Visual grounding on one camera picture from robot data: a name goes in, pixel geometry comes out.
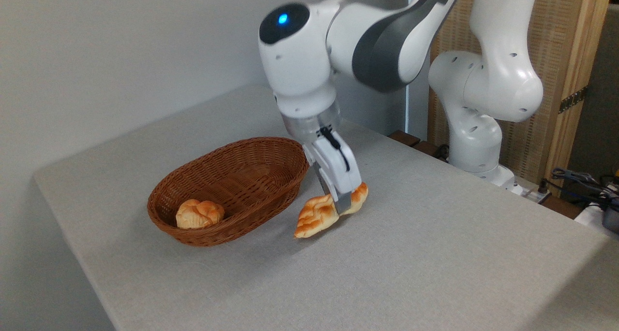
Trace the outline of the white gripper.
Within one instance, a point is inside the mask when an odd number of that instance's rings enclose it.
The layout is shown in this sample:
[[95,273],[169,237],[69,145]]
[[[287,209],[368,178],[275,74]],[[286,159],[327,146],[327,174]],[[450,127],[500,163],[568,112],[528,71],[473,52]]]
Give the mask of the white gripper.
[[329,128],[320,128],[317,139],[303,144],[325,195],[332,195],[336,212],[343,215],[351,208],[352,192],[362,183],[353,151],[345,140]]

